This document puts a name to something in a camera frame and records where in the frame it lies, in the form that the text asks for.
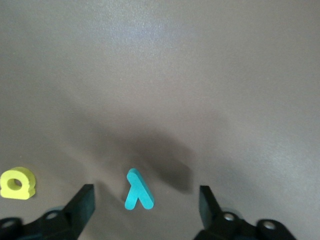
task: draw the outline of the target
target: yellow foam shape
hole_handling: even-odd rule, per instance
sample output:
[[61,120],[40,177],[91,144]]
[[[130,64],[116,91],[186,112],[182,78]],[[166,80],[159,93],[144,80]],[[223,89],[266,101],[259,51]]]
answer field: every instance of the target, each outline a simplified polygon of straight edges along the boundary
[[27,200],[35,195],[36,178],[25,167],[15,167],[0,176],[0,195],[6,199]]

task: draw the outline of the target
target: teal foam letter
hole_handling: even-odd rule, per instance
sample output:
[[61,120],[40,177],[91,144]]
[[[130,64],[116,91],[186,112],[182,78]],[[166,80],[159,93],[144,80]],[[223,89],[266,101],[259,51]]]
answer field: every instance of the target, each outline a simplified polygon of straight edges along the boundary
[[131,188],[128,196],[126,197],[124,207],[127,210],[133,210],[139,199],[145,209],[152,209],[155,205],[155,199],[140,172],[137,169],[132,168],[126,175],[126,178],[131,184]]

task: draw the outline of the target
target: yellow foam piece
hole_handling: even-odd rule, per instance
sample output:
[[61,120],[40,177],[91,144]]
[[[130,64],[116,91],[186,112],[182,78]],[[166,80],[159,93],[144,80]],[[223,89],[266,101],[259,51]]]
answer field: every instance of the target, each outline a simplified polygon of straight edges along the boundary
[[27,200],[35,195],[36,178],[25,167],[15,167],[0,176],[0,195],[6,199]]

